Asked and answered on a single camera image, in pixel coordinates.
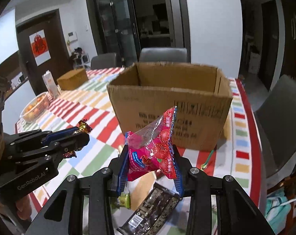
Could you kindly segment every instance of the striped tablecloth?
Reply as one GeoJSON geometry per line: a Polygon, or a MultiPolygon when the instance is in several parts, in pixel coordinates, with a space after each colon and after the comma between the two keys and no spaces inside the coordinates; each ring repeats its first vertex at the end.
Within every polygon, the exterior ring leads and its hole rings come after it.
{"type": "MultiPolygon", "coordinates": [[[[59,167],[59,175],[36,189],[31,198],[39,211],[61,182],[70,174],[78,178],[90,176],[102,167],[107,167],[112,158],[118,156],[117,148],[124,145],[124,135],[113,112],[106,84],[115,78],[123,68],[110,68],[88,71],[89,81],[73,91],[63,91],[52,101],[46,112],[35,122],[27,124],[23,120],[16,123],[17,132],[35,129],[58,131],[76,126],[86,118],[93,128],[90,142],[77,158],[64,159],[59,167]]],[[[212,155],[205,172],[215,177],[231,174],[258,206],[260,197],[261,165],[260,144],[257,127],[250,104],[239,80],[230,79],[234,95],[227,121],[224,126],[224,139],[219,140],[217,151],[212,155]]],[[[179,148],[192,166],[200,168],[209,153],[179,148]]],[[[128,182],[131,202],[135,205],[145,198],[155,179],[149,173],[133,182],[128,182]]],[[[166,177],[157,181],[175,191],[174,183],[166,177]]],[[[158,234],[185,234],[190,198],[184,198],[176,207],[171,219],[158,234]]],[[[131,212],[120,208],[113,213],[114,226],[121,226],[131,212]]],[[[213,231],[216,232],[216,210],[213,209],[213,231]]]]}

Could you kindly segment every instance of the open cardboard box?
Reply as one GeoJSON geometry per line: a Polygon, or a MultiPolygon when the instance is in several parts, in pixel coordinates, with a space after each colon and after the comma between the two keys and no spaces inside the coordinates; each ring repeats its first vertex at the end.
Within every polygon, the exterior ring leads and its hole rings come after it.
{"type": "Polygon", "coordinates": [[[216,67],[136,62],[107,85],[122,132],[136,132],[177,105],[172,134],[180,147],[211,151],[232,101],[228,79],[216,67]]]}

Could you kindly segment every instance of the gray chair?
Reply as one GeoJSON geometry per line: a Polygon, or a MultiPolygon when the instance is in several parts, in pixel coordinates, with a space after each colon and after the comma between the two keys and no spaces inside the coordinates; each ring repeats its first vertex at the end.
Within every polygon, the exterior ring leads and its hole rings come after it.
{"type": "Polygon", "coordinates": [[[254,114],[269,189],[289,176],[296,164],[296,82],[283,75],[254,114]]]}
{"type": "Polygon", "coordinates": [[[94,56],[91,59],[91,70],[117,67],[116,53],[94,56]]]}
{"type": "Polygon", "coordinates": [[[186,48],[143,48],[139,62],[188,62],[186,48]]]}

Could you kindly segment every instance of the red candy bag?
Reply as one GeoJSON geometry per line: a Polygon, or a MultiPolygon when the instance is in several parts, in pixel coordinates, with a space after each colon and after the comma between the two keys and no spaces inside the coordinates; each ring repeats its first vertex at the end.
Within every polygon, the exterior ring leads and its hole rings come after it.
{"type": "Polygon", "coordinates": [[[169,179],[177,178],[171,140],[175,117],[176,107],[173,107],[138,132],[126,133],[130,157],[128,181],[157,169],[169,179]]]}

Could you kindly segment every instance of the teal cloth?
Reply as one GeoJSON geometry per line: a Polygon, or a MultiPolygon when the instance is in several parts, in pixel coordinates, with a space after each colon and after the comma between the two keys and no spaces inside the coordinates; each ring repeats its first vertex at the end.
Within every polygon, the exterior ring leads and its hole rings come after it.
{"type": "Polygon", "coordinates": [[[282,189],[277,190],[267,196],[265,218],[275,234],[281,232],[282,223],[286,221],[286,216],[291,210],[290,204],[279,206],[286,201],[288,200],[287,197],[285,197],[284,190],[282,189]]]}

